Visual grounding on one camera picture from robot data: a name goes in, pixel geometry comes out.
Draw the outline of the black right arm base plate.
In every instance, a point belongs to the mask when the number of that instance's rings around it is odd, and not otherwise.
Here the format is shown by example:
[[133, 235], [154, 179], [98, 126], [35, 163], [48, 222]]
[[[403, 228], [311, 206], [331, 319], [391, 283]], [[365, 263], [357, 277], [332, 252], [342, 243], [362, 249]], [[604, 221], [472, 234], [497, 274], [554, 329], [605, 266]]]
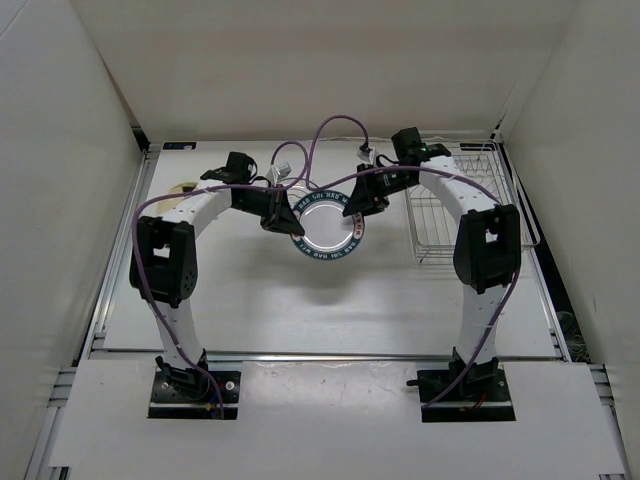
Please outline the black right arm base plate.
[[461, 382], [446, 396], [428, 406], [452, 381], [447, 370], [418, 370], [417, 377], [406, 382], [416, 387], [421, 403], [423, 423], [491, 423], [514, 422], [516, 415], [505, 371], [481, 380], [477, 386]]

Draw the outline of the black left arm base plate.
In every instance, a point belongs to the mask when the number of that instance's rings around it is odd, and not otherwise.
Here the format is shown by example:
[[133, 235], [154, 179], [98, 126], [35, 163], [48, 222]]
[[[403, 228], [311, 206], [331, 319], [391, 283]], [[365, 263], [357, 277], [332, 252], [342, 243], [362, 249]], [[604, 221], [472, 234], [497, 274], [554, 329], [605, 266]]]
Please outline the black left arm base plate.
[[180, 384], [156, 369], [151, 388], [149, 419], [236, 420], [241, 391], [240, 371], [213, 371], [222, 400], [208, 378], [199, 386]]

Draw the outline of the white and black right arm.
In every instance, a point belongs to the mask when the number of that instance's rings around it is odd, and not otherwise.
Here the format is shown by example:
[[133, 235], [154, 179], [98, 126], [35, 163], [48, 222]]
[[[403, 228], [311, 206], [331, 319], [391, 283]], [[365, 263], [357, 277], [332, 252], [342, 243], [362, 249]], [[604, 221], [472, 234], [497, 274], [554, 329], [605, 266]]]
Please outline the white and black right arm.
[[451, 392], [470, 400], [487, 395], [498, 375], [495, 337], [499, 316], [515, 289], [521, 268], [520, 214], [465, 175], [441, 143], [426, 144], [414, 127], [392, 137], [396, 158], [356, 168], [356, 183], [344, 215], [383, 212], [391, 195], [422, 186], [458, 223], [453, 267], [463, 285], [463, 313], [447, 380], [424, 379], [420, 386], [444, 400]]

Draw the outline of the cream bowl with red stamp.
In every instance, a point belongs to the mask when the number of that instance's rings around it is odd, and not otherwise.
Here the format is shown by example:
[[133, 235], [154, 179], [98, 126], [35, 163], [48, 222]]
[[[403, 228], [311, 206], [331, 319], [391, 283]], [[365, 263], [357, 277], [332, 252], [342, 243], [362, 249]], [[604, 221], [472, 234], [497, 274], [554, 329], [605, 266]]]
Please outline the cream bowl with red stamp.
[[185, 200], [185, 197], [175, 197], [175, 194], [191, 192], [196, 189], [197, 185], [197, 182], [192, 181], [175, 185], [166, 192], [166, 195], [172, 195], [172, 198], [160, 201], [156, 206], [156, 212], [159, 215], [163, 215], [165, 212], [175, 208], [181, 201]]

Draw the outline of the white plate with green band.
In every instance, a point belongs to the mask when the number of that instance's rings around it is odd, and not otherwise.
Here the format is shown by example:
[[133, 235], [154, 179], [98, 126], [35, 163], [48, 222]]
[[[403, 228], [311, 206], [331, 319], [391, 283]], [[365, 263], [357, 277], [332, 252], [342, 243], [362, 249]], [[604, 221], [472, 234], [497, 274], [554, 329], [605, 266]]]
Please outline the white plate with green band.
[[308, 193], [293, 207], [304, 229], [303, 235], [291, 234], [296, 249], [319, 261], [339, 260], [351, 254], [365, 234], [364, 217], [357, 213], [344, 216], [349, 197], [335, 190]]

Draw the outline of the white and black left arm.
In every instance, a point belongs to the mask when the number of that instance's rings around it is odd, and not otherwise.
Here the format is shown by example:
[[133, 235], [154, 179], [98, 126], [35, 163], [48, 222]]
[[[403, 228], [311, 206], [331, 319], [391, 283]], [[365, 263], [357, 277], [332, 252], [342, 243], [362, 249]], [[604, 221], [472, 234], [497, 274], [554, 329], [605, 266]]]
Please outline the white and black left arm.
[[268, 232], [305, 233], [284, 187], [269, 180], [258, 188], [252, 184], [256, 174], [253, 158], [233, 151], [224, 166], [202, 174], [193, 190], [156, 199], [178, 199], [176, 206], [155, 217], [137, 213], [133, 221], [129, 281], [156, 318], [164, 348], [156, 363], [163, 381], [190, 401], [220, 393], [197, 338], [190, 305], [198, 280], [198, 235], [229, 209], [258, 217]]

